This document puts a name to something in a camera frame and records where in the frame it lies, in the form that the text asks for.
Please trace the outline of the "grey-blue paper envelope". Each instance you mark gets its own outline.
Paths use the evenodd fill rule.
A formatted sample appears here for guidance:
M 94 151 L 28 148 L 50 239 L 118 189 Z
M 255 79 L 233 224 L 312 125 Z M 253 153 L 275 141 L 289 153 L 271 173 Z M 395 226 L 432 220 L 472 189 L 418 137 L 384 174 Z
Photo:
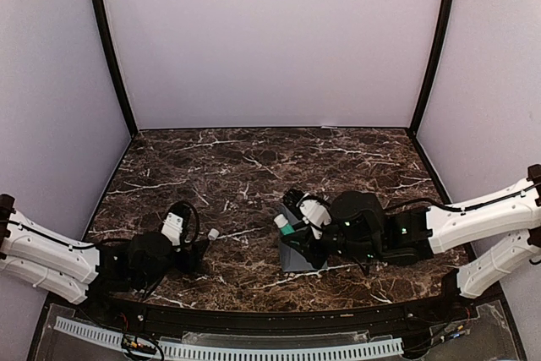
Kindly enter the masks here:
M 305 195 L 297 202 L 282 203 L 274 223 L 279 232 L 284 271 L 316 271 L 327 267 L 329 254 L 321 242 L 331 216 L 323 200 Z

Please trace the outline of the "white glue stick cap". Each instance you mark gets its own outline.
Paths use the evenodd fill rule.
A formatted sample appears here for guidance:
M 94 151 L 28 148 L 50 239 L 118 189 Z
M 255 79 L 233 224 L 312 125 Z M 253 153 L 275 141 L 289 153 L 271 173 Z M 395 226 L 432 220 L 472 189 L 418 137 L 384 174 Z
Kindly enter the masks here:
M 208 239 L 211 241 L 217 240 L 220 235 L 220 232 L 215 228 L 212 228 L 208 233 Z

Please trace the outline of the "green white glue stick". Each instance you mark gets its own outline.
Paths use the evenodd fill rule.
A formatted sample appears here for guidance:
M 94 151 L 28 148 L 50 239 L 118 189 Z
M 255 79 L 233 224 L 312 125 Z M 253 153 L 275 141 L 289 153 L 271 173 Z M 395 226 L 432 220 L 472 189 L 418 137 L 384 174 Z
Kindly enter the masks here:
M 274 223 L 276 224 L 280 234 L 282 236 L 287 236 L 295 233 L 294 227 L 291 225 L 289 220 L 283 215 L 279 214 L 274 218 Z

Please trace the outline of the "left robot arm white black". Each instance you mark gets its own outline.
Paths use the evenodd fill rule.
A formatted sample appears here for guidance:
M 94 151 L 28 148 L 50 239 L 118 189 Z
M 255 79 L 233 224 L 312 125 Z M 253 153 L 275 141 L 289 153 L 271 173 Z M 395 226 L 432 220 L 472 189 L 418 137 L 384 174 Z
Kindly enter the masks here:
M 1 270 L 33 287 L 82 304 L 102 324 L 119 316 L 109 293 L 137 291 L 148 297 L 172 269 L 195 272 L 217 239 L 216 229 L 199 238 L 199 214 L 186 201 L 168 210 L 161 229 L 131 238 L 84 243 L 48 230 L 1 196 Z

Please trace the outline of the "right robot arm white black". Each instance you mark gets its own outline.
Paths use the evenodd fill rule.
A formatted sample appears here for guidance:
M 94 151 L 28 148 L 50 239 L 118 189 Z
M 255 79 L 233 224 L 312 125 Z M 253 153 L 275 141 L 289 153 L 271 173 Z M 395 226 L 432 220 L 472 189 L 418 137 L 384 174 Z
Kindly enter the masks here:
M 476 200 L 442 205 L 417 198 L 385 208 L 373 193 L 348 190 L 328 202 L 289 189 L 274 219 L 280 240 L 316 270 L 338 255 L 362 267 L 374 261 L 414 265 L 493 235 L 501 240 L 474 261 L 445 275 L 449 288 L 431 304 L 448 322 L 491 285 L 540 255 L 540 166 L 524 179 Z

